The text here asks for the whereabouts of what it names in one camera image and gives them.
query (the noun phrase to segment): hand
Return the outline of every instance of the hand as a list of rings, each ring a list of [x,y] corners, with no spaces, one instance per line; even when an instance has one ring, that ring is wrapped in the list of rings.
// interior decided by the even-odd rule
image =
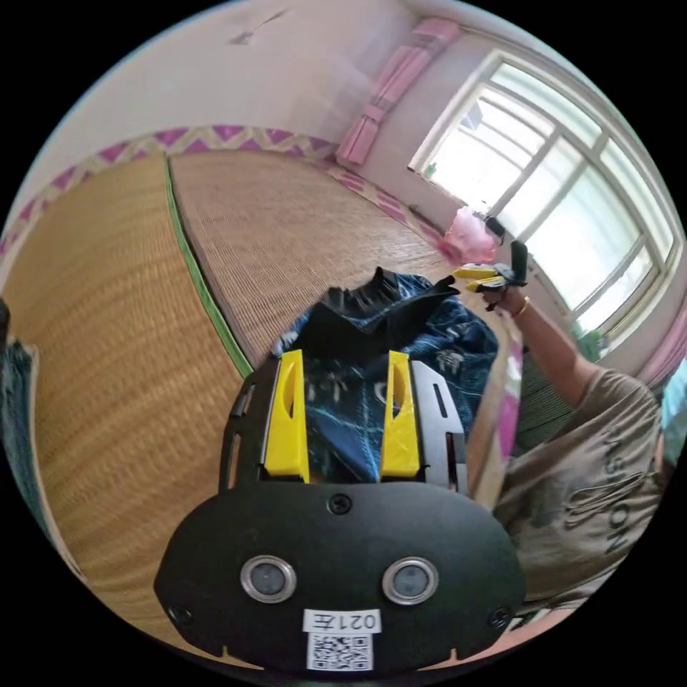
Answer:
[[[497,307],[505,310],[511,316],[519,313],[525,304],[525,297],[517,286],[509,286],[500,293],[485,292],[482,294],[482,297],[485,303],[489,305],[496,303]]]

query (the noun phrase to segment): blue patterned cloth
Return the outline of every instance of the blue patterned cloth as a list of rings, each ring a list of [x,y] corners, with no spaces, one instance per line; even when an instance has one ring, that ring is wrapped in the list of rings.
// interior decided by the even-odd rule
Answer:
[[[5,454],[19,493],[48,541],[55,546],[41,506],[34,472],[34,452],[31,447],[31,375],[34,371],[34,360],[31,354],[16,342],[5,349],[0,364],[1,436]]]
[[[421,276],[398,275],[401,300],[432,287]],[[383,318],[392,304],[367,319]],[[310,311],[285,332],[273,348],[276,356],[290,351]],[[484,322],[468,311],[458,296],[446,298],[427,320],[424,330],[401,353],[410,355],[444,376],[466,437],[477,413],[498,343]],[[386,408],[389,355],[363,366],[339,361],[305,359],[306,422],[311,467],[332,482],[377,482]]]

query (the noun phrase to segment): gold bracelet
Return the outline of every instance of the gold bracelet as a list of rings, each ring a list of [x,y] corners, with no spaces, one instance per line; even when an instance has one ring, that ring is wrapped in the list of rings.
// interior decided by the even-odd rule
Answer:
[[[525,302],[522,304],[521,309],[520,309],[515,315],[512,315],[511,317],[512,317],[514,320],[517,320],[517,319],[527,310],[527,306],[528,306],[529,304],[530,304],[530,297],[529,297],[529,296],[525,296]]]

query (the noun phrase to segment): tatami mat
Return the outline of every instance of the tatami mat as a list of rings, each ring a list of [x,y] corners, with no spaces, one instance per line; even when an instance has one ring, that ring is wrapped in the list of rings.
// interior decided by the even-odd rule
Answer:
[[[121,618],[199,653],[152,582],[173,530],[217,488],[241,377],[177,243],[164,158],[58,199],[3,296],[12,332],[41,354],[38,458],[67,548]]]
[[[302,160],[216,151],[172,157],[171,170],[189,243],[253,366],[330,286],[360,286],[378,265],[447,274],[417,234]]]

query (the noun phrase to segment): beige t-shirt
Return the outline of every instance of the beige t-shirt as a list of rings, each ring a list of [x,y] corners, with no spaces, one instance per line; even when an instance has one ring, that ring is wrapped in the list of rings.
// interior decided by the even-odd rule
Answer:
[[[519,615],[576,608],[628,554],[663,493],[653,466],[660,430],[652,393],[602,370],[570,421],[512,460],[494,515],[527,580]]]

